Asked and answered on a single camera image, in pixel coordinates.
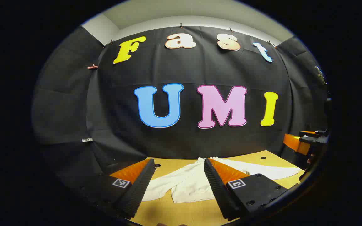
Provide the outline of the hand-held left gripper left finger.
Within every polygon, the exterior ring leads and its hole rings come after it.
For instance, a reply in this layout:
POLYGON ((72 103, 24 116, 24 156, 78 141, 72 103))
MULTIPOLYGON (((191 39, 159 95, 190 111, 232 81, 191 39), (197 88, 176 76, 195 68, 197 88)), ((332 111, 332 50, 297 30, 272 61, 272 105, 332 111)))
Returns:
POLYGON ((112 159, 100 169, 77 172, 74 189, 96 209, 129 220, 135 217, 154 173, 154 159, 112 159))

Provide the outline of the white garment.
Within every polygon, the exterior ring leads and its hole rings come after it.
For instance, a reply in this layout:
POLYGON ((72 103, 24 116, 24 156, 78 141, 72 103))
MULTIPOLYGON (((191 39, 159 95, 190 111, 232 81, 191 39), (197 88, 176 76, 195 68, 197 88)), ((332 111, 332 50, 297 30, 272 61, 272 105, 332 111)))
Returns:
MULTIPOLYGON (((225 160, 217 156, 210 157, 247 175, 263 174, 271 180, 283 179, 300 172, 298 167, 263 166, 242 161, 225 160)), ((184 166, 172 173, 152 179, 142 201, 152 201, 165 196, 171 190, 174 203, 197 202, 214 199, 209 181, 204 173, 204 158, 184 166)))

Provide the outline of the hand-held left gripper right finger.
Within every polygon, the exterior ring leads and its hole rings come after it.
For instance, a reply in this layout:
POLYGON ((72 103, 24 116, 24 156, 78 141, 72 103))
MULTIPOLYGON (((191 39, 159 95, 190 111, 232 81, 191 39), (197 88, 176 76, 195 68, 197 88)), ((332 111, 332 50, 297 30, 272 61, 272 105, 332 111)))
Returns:
POLYGON ((248 175, 219 161, 206 158, 204 173, 223 217, 250 219, 275 203, 287 189, 263 174, 248 175))

